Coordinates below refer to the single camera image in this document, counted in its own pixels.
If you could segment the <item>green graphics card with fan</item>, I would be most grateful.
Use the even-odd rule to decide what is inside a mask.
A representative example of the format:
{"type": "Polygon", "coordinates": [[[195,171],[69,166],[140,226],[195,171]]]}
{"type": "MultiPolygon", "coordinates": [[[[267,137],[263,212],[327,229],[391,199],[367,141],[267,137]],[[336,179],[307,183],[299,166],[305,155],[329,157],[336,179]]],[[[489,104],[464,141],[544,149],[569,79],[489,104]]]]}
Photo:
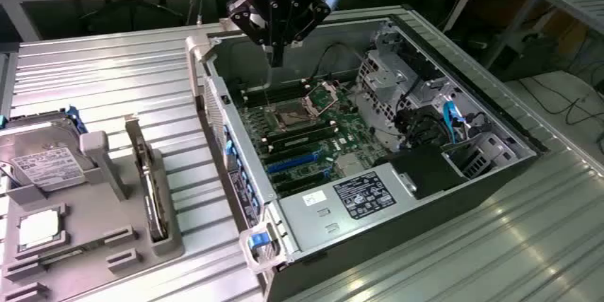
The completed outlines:
{"type": "Polygon", "coordinates": [[[168,237],[168,225],[160,199],[160,186],[155,176],[157,166],[153,151],[144,139],[139,118],[135,114],[124,117],[124,127],[131,139],[135,165],[137,167],[140,183],[144,190],[144,205],[151,240],[159,242],[168,237]]]}

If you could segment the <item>open black PC case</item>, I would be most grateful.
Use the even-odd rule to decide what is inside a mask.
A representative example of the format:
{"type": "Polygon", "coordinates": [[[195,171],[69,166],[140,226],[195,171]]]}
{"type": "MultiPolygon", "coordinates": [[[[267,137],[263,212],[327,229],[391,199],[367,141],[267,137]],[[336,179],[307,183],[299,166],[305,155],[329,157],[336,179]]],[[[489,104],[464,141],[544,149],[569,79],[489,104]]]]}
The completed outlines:
{"type": "Polygon", "coordinates": [[[456,60],[453,52],[447,38],[416,12],[391,10],[371,11],[367,15],[347,14],[328,21],[299,47],[285,51],[284,64],[277,68],[268,65],[264,50],[240,33],[209,35],[207,43],[192,44],[189,72],[200,85],[201,121],[212,140],[212,156],[232,195],[244,259],[260,278],[265,302],[284,302],[477,207],[545,153],[543,143],[507,113],[493,95],[473,83],[472,77],[481,74],[481,68],[467,60],[456,60]],[[359,70],[372,37],[387,21],[392,21],[419,43],[448,77],[448,85],[429,104],[397,113],[383,111],[357,90],[359,70]],[[425,144],[443,150],[447,145],[492,132],[511,143],[531,148],[536,156],[419,199],[420,206],[401,216],[295,259],[296,244],[279,206],[284,198],[269,183],[237,112],[240,92],[263,90],[267,79],[273,88],[301,80],[351,84],[361,96],[357,101],[361,117],[379,130],[377,138],[388,154],[425,144]],[[227,139],[233,141],[237,150],[236,159],[228,163],[224,159],[227,139]],[[237,159],[244,165],[247,182],[237,171],[237,159]],[[253,186],[253,196],[247,193],[247,183],[253,186]],[[253,197],[260,203],[259,213],[252,207],[253,197]],[[249,249],[251,235],[263,232],[268,232],[271,244],[249,249]]]}

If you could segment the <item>metal socket cover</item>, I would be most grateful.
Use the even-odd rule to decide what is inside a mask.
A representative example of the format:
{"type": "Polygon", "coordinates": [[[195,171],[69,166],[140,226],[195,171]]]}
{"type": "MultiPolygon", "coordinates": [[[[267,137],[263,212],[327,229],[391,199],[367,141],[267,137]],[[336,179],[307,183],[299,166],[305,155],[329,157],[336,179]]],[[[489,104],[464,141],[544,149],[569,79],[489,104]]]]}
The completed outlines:
{"type": "Polygon", "coordinates": [[[337,101],[337,90],[327,81],[313,87],[301,99],[303,106],[313,117],[320,117],[337,101]]]}

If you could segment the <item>black RAM slot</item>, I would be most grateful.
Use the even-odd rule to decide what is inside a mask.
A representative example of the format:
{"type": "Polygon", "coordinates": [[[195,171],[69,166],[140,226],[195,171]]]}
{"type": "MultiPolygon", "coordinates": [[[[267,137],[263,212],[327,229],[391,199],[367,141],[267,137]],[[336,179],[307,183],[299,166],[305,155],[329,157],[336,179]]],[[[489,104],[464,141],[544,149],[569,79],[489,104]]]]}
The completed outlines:
{"type": "Polygon", "coordinates": [[[337,126],[337,122],[335,120],[325,121],[313,125],[309,125],[307,127],[300,127],[297,129],[288,130],[285,132],[276,132],[273,134],[267,134],[263,137],[267,139],[279,139],[279,138],[285,138],[295,136],[297,134],[304,134],[307,132],[316,132],[319,130],[332,128],[337,126]]]}
{"type": "Polygon", "coordinates": [[[271,103],[279,103],[304,97],[307,94],[304,88],[279,88],[275,90],[256,91],[244,95],[244,107],[255,108],[271,103]]]}
{"type": "MultiPolygon", "coordinates": [[[[269,101],[281,101],[293,98],[300,98],[307,94],[305,86],[300,83],[289,84],[288,86],[269,88],[269,101]]],[[[264,98],[263,90],[241,91],[240,95],[247,97],[249,101],[264,98]]]]}
{"type": "Polygon", "coordinates": [[[265,144],[271,144],[275,141],[279,141],[281,139],[288,139],[289,137],[301,136],[304,134],[320,132],[324,130],[332,131],[336,127],[337,127],[337,125],[315,125],[311,127],[304,127],[301,129],[292,130],[292,131],[281,132],[281,133],[271,135],[271,136],[261,137],[260,141],[265,144]]]}

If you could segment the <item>green motherboard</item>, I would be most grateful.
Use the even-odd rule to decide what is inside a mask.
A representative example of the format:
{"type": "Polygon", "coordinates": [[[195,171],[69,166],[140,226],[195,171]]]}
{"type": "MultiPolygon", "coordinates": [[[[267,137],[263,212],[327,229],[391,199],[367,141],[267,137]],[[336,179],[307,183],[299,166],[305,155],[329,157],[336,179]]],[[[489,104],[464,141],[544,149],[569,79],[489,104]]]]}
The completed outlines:
{"type": "MultiPolygon", "coordinates": [[[[305,86],[305,90],[309,92],[321,82],[323,81],[311,83],[307,80],[301,80],[299,83],[305,86]]],[[[361,117],[357,102],[361,98],[359,92],[352,89],[352,86],[348,83],[340,83],[339,81],[327,82],[333,85],[337,90],[339,101],[327,110],[327,112],[321,114],[320,117],[316,117],[316,124],[335,120],[337,122],[337,127],[332,130],[335,135],[321,141],[292,148],[317,148],[319,151],[313,152],[319,153],[319,159],[316,162],[307,163],[305,165],[296,166],[295,168],[272,174],[267,173],[267,167],[269,165],[265,165],[261,161],[261,158],[272,153],[268,152],[268,144],[263,143],[260,138],[264,135],[273,134],[279,131],[272,129],[267,123],[264,117],[267,105],[247,108],[244,107],[245,97],[240,96],[237,112],[240,114],[252,145],[260,157],[261,167],[277,195],[281,193],[276,190],[276,186],[279,184],[303,178],[315,173],[329,172],[329,181],[344,178],[335,165],[335,161],[339,156],[347,153],[355,153],[361,160],[364,168],[368,169],[372,167],[376,159],[387,155],[389,152],[377,138],[379,130],[376,130],[361,117]]]]}

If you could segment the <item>green RAM stick with clips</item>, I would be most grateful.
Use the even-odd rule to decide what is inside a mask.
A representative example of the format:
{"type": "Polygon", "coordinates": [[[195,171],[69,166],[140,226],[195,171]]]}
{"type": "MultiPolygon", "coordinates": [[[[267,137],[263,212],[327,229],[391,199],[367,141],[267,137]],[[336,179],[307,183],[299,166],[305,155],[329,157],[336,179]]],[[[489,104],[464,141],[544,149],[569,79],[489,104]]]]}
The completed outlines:
{"type": "Polygon", "coordinates": [[[291,137],[277,139],[276,141],[271,141],[268,143],[267,150],[269,153],[281,152],[297,146],[303,146],[316,141],[321,141],[323,139],[327,139],[333,135],[335,133],[332,131],[309,132],[299,134],[291,137]]]}

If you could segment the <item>blue expansion slot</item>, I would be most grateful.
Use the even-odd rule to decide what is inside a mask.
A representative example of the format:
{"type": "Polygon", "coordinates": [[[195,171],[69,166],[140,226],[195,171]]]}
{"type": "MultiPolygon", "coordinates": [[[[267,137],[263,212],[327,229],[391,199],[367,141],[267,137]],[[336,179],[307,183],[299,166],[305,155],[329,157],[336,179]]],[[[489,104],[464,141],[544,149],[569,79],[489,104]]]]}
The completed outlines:
{"type": "Polygon", "coordinates": [[[267,167],[267,173],[277,173],[287,169],[295,168],[296,166],[305,165],[307,163],[316,162],[319,159],[319,153],[309,153],[303,156],[291,158],[289,160],[275,163],[267,167]]]}

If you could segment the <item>silver chipset heatsink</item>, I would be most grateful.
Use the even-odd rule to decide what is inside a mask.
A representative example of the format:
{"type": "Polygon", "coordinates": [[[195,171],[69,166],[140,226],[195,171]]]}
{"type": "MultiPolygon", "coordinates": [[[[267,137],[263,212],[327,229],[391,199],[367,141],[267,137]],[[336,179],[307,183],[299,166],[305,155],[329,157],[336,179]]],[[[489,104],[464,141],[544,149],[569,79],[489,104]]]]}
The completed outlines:
{"type": "Polygon", "coordinates": [[[355,153],[347,153],[337,157],[335,165],[343,177],[357,174],[364,171],[364,165],[355,153]]]}

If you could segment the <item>blue disk carrier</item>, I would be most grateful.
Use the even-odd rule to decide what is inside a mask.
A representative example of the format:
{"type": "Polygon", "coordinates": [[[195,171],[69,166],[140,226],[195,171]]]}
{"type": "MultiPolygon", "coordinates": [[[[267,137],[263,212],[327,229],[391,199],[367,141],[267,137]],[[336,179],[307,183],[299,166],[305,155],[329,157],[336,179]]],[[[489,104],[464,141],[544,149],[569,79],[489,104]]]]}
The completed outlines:
{"type": "Polygon", "coordinates": [[[65,108],[60,108],[57,110],[39,112],[29,115],[19,115],[13,117],[5,117],[4,115],[0,115],[0,129],[15,128],[27,124],[37,124],[61,119],[72,122],[79,133],[88,132],[85,124],[79,115],[79,110],[72,105],[68,105],[65,108]]]}

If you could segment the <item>black box device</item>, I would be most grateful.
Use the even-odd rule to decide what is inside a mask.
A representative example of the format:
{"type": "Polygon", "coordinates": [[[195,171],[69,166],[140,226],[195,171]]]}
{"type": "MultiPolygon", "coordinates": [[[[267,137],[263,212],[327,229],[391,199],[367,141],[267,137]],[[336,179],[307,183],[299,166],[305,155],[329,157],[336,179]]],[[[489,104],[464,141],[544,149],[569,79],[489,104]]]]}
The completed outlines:
{"type": "Polygon", "coordinates": [[[539,75],[553,68],[557,41],[536,31],[513,33],[489,70],[501,82],[539,75]]]}

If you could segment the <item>metal slat rack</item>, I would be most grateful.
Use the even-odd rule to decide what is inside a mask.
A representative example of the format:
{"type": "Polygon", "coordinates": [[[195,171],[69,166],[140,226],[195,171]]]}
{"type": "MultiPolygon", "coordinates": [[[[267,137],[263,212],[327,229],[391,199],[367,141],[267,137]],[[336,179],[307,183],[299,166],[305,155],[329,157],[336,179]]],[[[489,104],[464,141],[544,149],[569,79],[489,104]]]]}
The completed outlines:
{"type": "MultiPolygon", "coordinates": [[[[500,39],[489,48],[481,64],[489,68],[499,57],[503,48],[512,37],[513,32],[520,29],[529,11],[540,0],[527,0],[519,9],[509,25],[507,26],[500,39]]],[[[604,0],[543,0],[555,9],[564,11],[579,22],[604,35],[604,0]]]]}

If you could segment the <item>grey power supply with label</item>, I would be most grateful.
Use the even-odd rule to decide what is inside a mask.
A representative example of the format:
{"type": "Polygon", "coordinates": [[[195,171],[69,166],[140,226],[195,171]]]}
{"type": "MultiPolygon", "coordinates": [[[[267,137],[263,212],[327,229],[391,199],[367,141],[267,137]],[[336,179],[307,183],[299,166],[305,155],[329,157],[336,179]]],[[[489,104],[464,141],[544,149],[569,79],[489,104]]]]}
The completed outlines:
{"type": "Polygon", "coordinates": [[[416,185],[391,163],[323,184],[279,201],[300,259],[420,206],[416,185]]]}

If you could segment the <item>silver hard disk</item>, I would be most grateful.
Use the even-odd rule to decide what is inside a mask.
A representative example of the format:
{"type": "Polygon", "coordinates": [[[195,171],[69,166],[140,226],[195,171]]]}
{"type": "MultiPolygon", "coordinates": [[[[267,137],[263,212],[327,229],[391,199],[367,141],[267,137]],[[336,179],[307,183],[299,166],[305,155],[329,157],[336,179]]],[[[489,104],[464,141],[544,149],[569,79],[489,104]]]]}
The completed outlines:
{"type": "Polygon", "coordinates": [[[15,187],[45,192],[84,182],[95,163],[80,151],[80,136],[65,119],[0,129],[0,174],[15,187]]]}

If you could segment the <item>grey parts rack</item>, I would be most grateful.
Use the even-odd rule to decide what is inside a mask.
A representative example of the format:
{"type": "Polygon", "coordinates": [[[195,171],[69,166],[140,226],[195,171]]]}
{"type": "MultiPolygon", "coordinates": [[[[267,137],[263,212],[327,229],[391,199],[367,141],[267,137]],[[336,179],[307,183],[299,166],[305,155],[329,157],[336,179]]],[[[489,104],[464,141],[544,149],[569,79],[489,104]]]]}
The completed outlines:
{"type": "Polygon", "coordinates": [[[112,158],[104,132],[80,136],[80,151],[95,163],[84,182],[51,192],[35,185],[8,188],[0,302],[64,302],[184,253],[160,152],[152,149],[168,237],[153,242],[133,152],[112,158]],[[51,209],[60,213],[60,233],[49,242],[21,247],[21,219],[51,209]],[[73,247],[87,252],[48,266],[39,263],[44,255],[73,247]]]}

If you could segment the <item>silver CPU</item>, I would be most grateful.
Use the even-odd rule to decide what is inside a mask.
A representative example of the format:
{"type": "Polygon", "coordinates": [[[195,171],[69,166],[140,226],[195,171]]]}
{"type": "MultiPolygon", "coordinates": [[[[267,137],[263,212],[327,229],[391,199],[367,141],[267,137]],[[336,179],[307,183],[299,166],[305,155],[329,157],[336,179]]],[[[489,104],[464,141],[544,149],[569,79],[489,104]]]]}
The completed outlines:
{"type": "Polygon", "coordinates": [[[19,245],[31,248],[52,241],[60,233],[60,213],[47,210],[25,216],[19,225],[19,245]]]}

